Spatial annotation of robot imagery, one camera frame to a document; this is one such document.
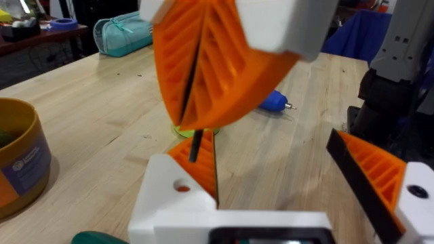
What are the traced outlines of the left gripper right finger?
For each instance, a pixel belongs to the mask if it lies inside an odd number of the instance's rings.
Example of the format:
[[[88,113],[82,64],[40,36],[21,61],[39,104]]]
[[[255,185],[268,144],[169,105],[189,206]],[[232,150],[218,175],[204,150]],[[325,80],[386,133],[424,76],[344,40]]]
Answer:
[[[433,169],[406,163],[344,131],[333,129],[327,151],[372,225],[376,243],[433,242]]]

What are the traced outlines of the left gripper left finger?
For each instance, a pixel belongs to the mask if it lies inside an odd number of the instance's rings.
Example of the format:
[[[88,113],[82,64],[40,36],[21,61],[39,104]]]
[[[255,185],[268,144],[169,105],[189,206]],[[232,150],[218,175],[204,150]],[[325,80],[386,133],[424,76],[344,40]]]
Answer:
[[[192,139],[148,162],[128,225],[130,243],[208,243],[218,208],[214,132],[205,131],[196,162]]]

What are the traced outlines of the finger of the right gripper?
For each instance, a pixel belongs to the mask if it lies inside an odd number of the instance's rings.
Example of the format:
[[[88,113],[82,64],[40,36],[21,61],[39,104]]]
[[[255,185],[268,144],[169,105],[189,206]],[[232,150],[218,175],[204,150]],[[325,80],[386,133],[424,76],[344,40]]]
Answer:
[[[205,18],[205,1],[142,0],[140,17],[153,25],[155,67],[161,96],[180,125]]]
[[[181,129],[223,127],[257,107],[299,60],[318,56],[337,1],[204,1]]]

